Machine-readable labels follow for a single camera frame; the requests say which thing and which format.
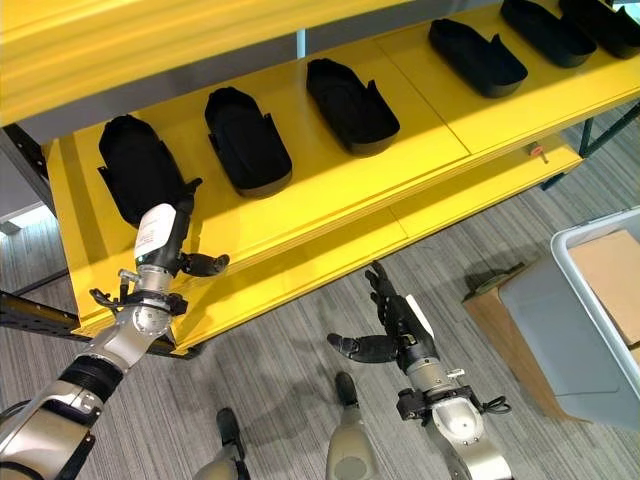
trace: white label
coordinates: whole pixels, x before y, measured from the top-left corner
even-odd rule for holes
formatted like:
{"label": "white label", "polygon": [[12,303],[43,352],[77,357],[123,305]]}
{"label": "white label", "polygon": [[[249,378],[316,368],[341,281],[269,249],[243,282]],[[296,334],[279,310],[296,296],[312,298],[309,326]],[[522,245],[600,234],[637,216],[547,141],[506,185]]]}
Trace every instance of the white label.
{"label": "white label", "polygon": [[164,247],[171,235],[175,209],[168,203],[156,205],[144,214],[140,221],[136,246],[133,249],[135,258]]}
{"label": "white label", "polygon": [[435,340],[436,336],[433,334],[433,328],[431,328],[431,324],[429,323],[429,320],[427,320],[427,317],[425,317],[424,313],[422,313],[422,310],[420,309],[420,305],[418,305],[418,302],[416,302],[416,299],[413,298],[413,295],[407,295],[404,298],[409,304],[409,306],[411,307],[411,310],[413,310],[413,313],[415,313],[416,317],[418,317],[418,320],[420,320],[422,327],[427,332],[429,332],[431,334],[431,337]]}

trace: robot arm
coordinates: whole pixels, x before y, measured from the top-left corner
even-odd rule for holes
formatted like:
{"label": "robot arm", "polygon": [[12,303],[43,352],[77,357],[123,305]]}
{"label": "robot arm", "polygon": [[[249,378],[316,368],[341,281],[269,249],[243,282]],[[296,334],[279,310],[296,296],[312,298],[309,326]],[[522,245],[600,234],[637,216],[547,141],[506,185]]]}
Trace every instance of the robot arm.
{"label": "robot arm", "polygon": [[398,394],[403,420],[421,419],[429,437],[442,452],[451,477],[456,480],[509,480],[511,470],[493,446],[481,413],[508,413],[499,397],[481,404],[469,386],[456,377],[462,370],[447,371],[440,362],[433,330],[413,297],[401,297],[378,262],[366,277],[374,292],[371,299],[386,335],[345,338],[329,334],[328,342],[347,358],[364,363],[395,360],[409,377],[413,389]]}
{"label": "robot arm", "polygon": [[[115,324],[93,339],[56,381],[0,425],[0,478],[77,476],[95,443],[91,427],[107,399],[151,343],[168,331],[172,317],[186,311],[187,302],[169,293],[171,279],[179,270],[215,275],[228,264],[226,255],[211,258],[180,252],[192,210],[193,191],[175,209],[161,204],[145,214],[136,241],[137,273],[119,272],[120,299],[91,291],[98,303],[114,312]],[[169,211],[169,220],[164,214],[159,218],[159,211]],[[134,288],[129,293],[131,282]]]}

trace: gray bin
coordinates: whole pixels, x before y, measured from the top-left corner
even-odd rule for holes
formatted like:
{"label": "gray bin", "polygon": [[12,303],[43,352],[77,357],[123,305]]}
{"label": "gray bin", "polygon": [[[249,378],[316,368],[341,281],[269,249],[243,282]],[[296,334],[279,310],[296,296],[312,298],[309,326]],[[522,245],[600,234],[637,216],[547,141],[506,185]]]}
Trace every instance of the gray bin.
{"label": "gray bin", "polygon": [[568,252],[621,229],[640,241],[640,207],[556,233],[499,295],[566,413],[640,431],[640,369]]}

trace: metal frame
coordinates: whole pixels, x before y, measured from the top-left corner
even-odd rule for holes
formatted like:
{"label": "metal frame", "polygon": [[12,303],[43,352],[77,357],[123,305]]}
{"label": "metal frame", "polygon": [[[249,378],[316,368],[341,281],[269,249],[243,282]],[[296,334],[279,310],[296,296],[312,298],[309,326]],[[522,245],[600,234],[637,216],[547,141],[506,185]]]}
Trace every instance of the metal frame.
{"label": "metal frame", "polygon": [[[22,128],[16,124],[12,124],[0,128],[0,150],[8,157],[31,188],[33,188],[40,200],[42,200],[55,215],[46,160],[42,154],[40,145]],[[25,293],[68,274],[69,270],[65,268],[26,285],[13,293],[0,290],[0,327],[13,328],[80,342],[88,342],[91,340],[90,337],[72,333],[74,330],[80,328],[80,320],[75,313],[58,310],[57,308],[52,308],[20,297]],[[190,359],[200,353],[201,346],[197,345],[189,348],[185,355],[173,355],[171,353],[173,350],[175,350],[174,343],[165,336],[157,339],[151,345],[149,353]]]}
{"label": "metal frame", "polygon": [[[91,340],[90,337],[73,333],[80,328],[80,320],[76,314],[32,302],[2,290],[0,290],[0,327],[79,342]],[[171,353],[175,350],[173,342],[166,337],[161,337],[153,342],[149,353],[188,360],[198,356],[201,349],[202,346],[197,345],[189,348],[185,355],[174,355]]]}
{"label": "metal frame", "polygon": [[[584,159],[589,158],[637,117],[640,117],[640,102],[631,107],[627,113],[616,120],[613,125],[602,132],[602,134],[593,140],[593,142],[591,141],[593,117],[587,118],[584,122],[584,127],[582,128],[582,139],[580,140],[580,149],[578,150],[578,154]],[[558,183],[558,181],[560,181],[565,175],[566,174],[564,173],[559,173],[558,175],[551,177],[549,180],[542,182],[540,187],[542,190],[547,190]]]}
{"label": "metal frame", "polygon": [[47,165],[40,145],[18,125],[11,124],[0,129],[0,150],[55,215]]}

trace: yellow shelf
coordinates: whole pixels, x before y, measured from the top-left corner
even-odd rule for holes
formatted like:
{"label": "yellow shelf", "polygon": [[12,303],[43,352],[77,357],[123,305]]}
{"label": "yellow shelf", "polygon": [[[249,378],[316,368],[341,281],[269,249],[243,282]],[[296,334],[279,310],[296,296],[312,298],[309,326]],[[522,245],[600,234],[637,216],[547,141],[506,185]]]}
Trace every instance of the yellow shelf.
{"label": "yellow shelf", "polygon": [[[375,78],[401,124],[394,144],[376,156],[346,154],[324,124],[305,89],[310,59],[135,113],[165,140],[186,180],[204,178],[184,250],[232,259],[220,278],[174,282],[190,301],[174,324],[181,351],[569,170],[580,158],[549,132],[640,93],[640,56],[621,61],[599,51],[583,67],[558,69],[509,32],[498,8],[456,18],[485,35],[501,32],[529,68],[521,89],[503,99],[477,96],[440,61],[426,25],[315,55],[349,65],[365,82]],[[227,85],[273,115],[293,160],[291,184],[268,199],[239,197],[208,142],[207,96]],[[96,170],[102,129],[55,141],[48,161],[84,334],[111,321],[88,290],[116,291],[118,269],[134,267],[136,231]],[[541,138],[548,163],[520,148]]]}
{"label": "yellow shelf", "polygon": [[[541,1],[560,16],[556,1]],[[499,33],[527,67],[515,93],[483,98],[431,47],[430,23],[381,35],[376,42],[438,112],[472,154],[508,150],[540,138],[640,95],[640,55],[614,58],[601,47],[581,66],[560,68],[526,42],[500,15],[500,3],[451,16],[487,39]]]}
{"label": "yellow shelf", "polygon": [[[400,133],[385,152],[356,158],[342,149],[306,93],[306,61],[239,77],[137,112],[166,142],[185,179],[204,179],[196,194],[186,251],[228,253],[230,273],[242,270],[391,204],[408,183],[440,175],[467,156],[372,41],[324,53],[350,65],[364,81],[375,78],[401,119]],[[207,138],[208,94],[228,84],[253,95],[262,111],[273,115],[292,158],[291,184],[273,197],[238,196]],[[47,164],[82,318],[99,310],[89,288],[115,287],[115,272],[134,267],[136,230],[121,219],[97,172],[104,164],[98,151],[102,131],[103,125],[96,125],[56,140]],[[203,280],[182,277],[177,285],[186,281],[194,285]]]}
{"label": "yellow shelf", "polygon": [[541,157],[530,158],[520,148],[391,206],[409,242],[567,172],[582,161],[557,135],[539,143],[548,163]]}
{"label": "yellow shelf", "polygon": [[[189,302],[172,325],[177,350],[218,335],[277,305],[328,283],[404,243],[406,235],[388,209],[300,245],[237,273],[180,289]],[[77,332],[94,336],[113,317],[101,312]]]}
{"label": "yellow shelf", "polygon": [[[179,288],[189,309],[173,324],[176,353],[185,353],[240,323],[339,278],[373,259],[580,163],[559,137],[540,142],[548,163],[522,149],[398,204],[240,272]],[[112,322],[108,311],[76,333],[94,336]]]}
{"label": "yellow shelf", "polygon": [[402,0],[2,2],[0,125]]}

